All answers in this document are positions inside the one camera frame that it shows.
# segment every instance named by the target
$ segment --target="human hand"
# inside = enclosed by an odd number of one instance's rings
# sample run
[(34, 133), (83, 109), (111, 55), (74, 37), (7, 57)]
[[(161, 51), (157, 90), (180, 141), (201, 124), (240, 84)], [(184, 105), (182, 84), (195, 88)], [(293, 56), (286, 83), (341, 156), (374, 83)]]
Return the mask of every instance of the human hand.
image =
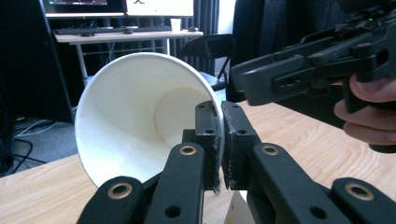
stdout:
[[(354, 95), (367, 102), (396, 101), (395, 77), (360, 83), (356, 76), (352, 76), (349, 86)], [(368, 105), (356, 113), (348, 114), (345, 100), (342, 100), (335, 105), (334, 113), (346, 121), (346, 134), (374, 145), (396, 145), (396, 111)]]

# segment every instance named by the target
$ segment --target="white paper cup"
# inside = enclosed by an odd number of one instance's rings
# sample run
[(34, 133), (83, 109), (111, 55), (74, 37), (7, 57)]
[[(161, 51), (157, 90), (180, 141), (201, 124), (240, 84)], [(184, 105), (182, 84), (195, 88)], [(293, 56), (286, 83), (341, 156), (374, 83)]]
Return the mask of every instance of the white paper cup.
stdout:
[[(83, 92), (76, 114), (78, 154), (92, 182), (100, 187), (120, 175), (145, 182), (161, 172), (183, 130), (195, 128), (195, 107), (208, 100), (224, 134), (215, 93), (181, 60), (136, 53), (102, 68)], [(219, 147), (221, 158), (223, 142)]]
[(181, 19), (171, 19), (172, 32), (180, 32)]

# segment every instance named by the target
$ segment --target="desk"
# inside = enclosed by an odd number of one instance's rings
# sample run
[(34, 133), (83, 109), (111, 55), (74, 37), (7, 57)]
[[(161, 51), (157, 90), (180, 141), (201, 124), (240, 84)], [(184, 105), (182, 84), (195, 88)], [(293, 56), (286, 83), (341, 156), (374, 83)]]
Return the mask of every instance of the desk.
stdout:
[[(263, 142), (285, 148), (318, 183), (351, 176), (396, 201), (396, 154), (380, 154), (342, 130), (276, 104), (241, 103)], [(78, 155), (0, 178), (0, 223), (75, 223), (96, 188)], [(223, 223), (233, 192), (205, 193), (204, 223)]]
[(121, 33), (106, 33), (97, 34), (96, 36), (80, 36), (80, 35), (55, 35), (58, 43), (68, 43), (69, 45), (75, 45), (78, 54), (79, 66), (81, 68), (82, 78), (86, 83), (88, 74), (84, 63), (84, 54), (81, 49), (81, 45), (85, 44), (101, 44), (110, 42), (128, 42), (128, 41), (142, 41), (142, 40), (156, 40), (165, 39), (166, 44), (164, 46), (163, 53), (169, 54), (169, 39), (171, 38), (193, 38), (203, 35), (202, 32), (136, 32), (131, 35), (124, 35)]

